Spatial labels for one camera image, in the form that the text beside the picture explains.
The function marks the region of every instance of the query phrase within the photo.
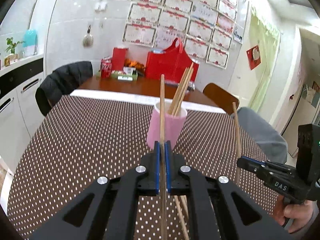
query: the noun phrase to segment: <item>pink cup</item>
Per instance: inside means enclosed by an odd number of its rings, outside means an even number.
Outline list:
[[[171,148],[173,149],[187,118],[187,111],[184,108],[181,108],[179,116],[174,117],[169,115],[167,112],[170,104],[170,101],[165,101],[164,103],[164,140],[171,141]],[[147,144],[151,149],[154,148],[155,141],[160,141],[160,102],[155,104],[153,108],[147,135]]]

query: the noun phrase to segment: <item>triangular cutout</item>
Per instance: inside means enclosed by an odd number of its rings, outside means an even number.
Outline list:
[[[64,217],[63,220],[75,227],[80,227],[87,214],[90,204],[94,198],[94,194],[91,193],[87,195],[84,200],[77,204],[73,209],[71,209]]]
[[[242,223],[248,226],[261,219],[259,213],[251,208],[236,192],[231,193],[232,199],[237,207]]]

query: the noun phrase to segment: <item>human hand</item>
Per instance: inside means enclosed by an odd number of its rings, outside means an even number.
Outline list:
[[[288,229],[288,233],[293,233],[303,228],[311,219],[313,213],[312,201],[306,200],[304,204],[289,204],[284,206],[284,196],[279,195],[273,208],[272,217],[281,226],[285,218],[293,218],[294,221]]]

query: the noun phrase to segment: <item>green plant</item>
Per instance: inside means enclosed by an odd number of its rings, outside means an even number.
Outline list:
[[[9,45],[9,47],[7,47],[7,49],[5,50],[6,52],[8,52],[9,50],[11,51],[12,54],[15,54],[16,52],[16,47],[18,44],[22,44],[24,43],[24,41],[18,41],[17,43],[13,42],[13,38],[7,38],[7,45]]]

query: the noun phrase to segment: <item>cabinet handle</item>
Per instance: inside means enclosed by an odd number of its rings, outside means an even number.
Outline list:
[[[38,78],[37,78],[36,80],[32,81],[31,83],[29,83],[28,85],[26,85],[26,86],[22,89],[21,93],[27,91],[29,88],[31,88],[31,87],[33,87],[35,84],[39,83],[39,81],[41,81],[41,79],[38,79]]]
[[[10,105],[12,102],[13,102],[13,100],[14,100],[14,98],[9,98],[7,101],[5,101],[1,106],[0,106],[0,114],[1,114],[1,112],[4,110],[4,109],[6,109],[6,107],[8,106],[8,105]]]

